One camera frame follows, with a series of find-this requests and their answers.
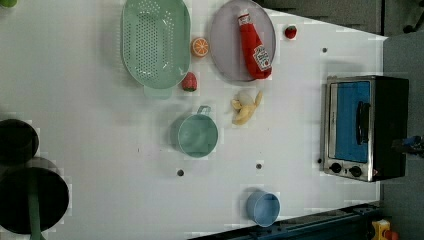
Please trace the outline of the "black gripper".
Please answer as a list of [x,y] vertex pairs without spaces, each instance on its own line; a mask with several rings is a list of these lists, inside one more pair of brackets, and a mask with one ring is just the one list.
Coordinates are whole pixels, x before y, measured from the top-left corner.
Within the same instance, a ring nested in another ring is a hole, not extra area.
[[424,139],[422,136],[412,136],[404,139],[396,139],[392,142],[392,148],[402,154],[424,156]]

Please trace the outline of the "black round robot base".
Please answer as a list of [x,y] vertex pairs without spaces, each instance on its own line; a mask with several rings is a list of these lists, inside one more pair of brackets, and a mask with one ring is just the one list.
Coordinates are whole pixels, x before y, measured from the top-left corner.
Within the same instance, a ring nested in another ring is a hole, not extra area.
[[65,180],[51,170],[22,168],[1,178],[0,224],[10,232],[30,234],[34,211],[37,211],[40,230],[48,230],[65,215],[69,203]]

